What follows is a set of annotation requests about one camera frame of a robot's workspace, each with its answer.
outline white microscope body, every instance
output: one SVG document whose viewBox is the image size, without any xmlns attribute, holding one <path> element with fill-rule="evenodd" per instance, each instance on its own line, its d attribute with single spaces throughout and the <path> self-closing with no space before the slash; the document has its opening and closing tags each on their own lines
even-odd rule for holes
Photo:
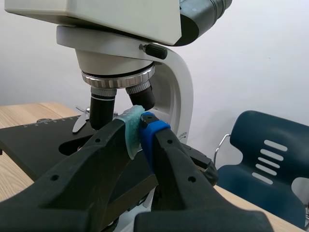
<svg viewBox="0 0 309 232">
<path fill-rule="evenodd" d="M 155 73 L 150 83 L 155 105 L 150 111 L 169 123 L 181 142 L 186 143 L 193 110 L 188 67 L 167 48 L 165 59 L 139 49 L 141 44 L 152 44 L 146 41 L 173 45 L 179 40 L 179 0 L 6 0 L 5 10 L 62 25 L 57 28 L 57 43 L 76 50 L 84 73 L 119 75 L 153 63 Z"/>
</svg>

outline clamp jaw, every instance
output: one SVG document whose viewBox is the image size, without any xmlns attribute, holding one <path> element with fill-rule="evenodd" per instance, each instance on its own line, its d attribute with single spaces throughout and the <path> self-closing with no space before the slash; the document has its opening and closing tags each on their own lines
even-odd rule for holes
<svg viewBox="0 0 309 232">
<path fill-rule="evenodd" d="M 143 114 L 140 137 L 160 197 L 151 212 L 136 216 L 134 232 L 273 231 L 262 212 L 237 208 L 212 187 L 167 123 Z"/>
</svg>

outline table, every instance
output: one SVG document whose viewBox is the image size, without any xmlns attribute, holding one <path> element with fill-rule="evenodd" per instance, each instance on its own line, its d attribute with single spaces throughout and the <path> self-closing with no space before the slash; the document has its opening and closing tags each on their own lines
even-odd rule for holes
<svg viewBox="0 0 309 232">
<path fill-rule="evenodd" d="M 76 115 L 78 115 L 77 112 L 58 103 L 0 106 L 0 128 L 33 123 L 41 118 L 57 119 Z M 5 153 L 0 156 L 0 201 L 14 196 L 32 183 L 33 181 Z M 215 189 L 224 198 L 240 208 L 264 212 L 275 232 L 304 232 L 219 186 L 215 186 Z"/>
</svg>

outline knob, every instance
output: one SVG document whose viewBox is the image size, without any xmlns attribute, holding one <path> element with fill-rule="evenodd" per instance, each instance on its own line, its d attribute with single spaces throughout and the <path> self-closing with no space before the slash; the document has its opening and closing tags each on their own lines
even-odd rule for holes
<svg viewBox="0 0 309 232">
<path fill-rule="evenodd" d="M 143 50 L 149 56 L 156 57 L 158 59 L 165 59 L 168 56 L 168 50 L 165 47 L 161 47 L 154 44 L 140 45 L 140 50 Z"/>
</svg>

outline blue chair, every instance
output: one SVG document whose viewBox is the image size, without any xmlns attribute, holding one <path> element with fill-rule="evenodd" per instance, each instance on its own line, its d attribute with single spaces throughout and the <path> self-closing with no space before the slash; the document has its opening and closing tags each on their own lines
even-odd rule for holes
<svg viewBox="0 0 309 232">
<path fill-rule="evenodd" d="M 298 177 L 309 178 L 309 127 L 246 111 L 224 139 L 228 136 L 243 158 L 218 170 L 217 185 L 304 229 L 305 207 L 291 185 Z"/>
</svg>

